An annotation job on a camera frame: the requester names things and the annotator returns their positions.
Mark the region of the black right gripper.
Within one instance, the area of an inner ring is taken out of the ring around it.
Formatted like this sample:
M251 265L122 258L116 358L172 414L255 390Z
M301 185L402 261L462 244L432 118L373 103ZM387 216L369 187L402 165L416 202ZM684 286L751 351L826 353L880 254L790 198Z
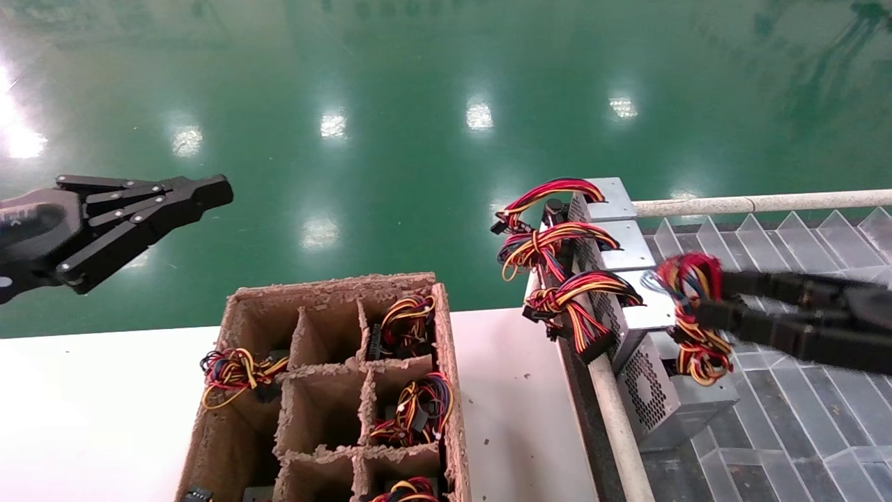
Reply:
M891 374L888 289L794 271L723 271L720 290L720 304L704 302L695 309L695 321L703 328L727 331L800 361ZM742 306L740 296L819 311L772 314Z

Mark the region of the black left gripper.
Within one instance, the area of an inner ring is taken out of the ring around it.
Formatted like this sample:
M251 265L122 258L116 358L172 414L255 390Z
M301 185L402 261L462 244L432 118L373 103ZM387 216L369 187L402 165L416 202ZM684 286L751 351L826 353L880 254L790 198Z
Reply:
M1 302L67 286L86 295L170 231L233 202L223 175L192 180L58 175L2 202Z

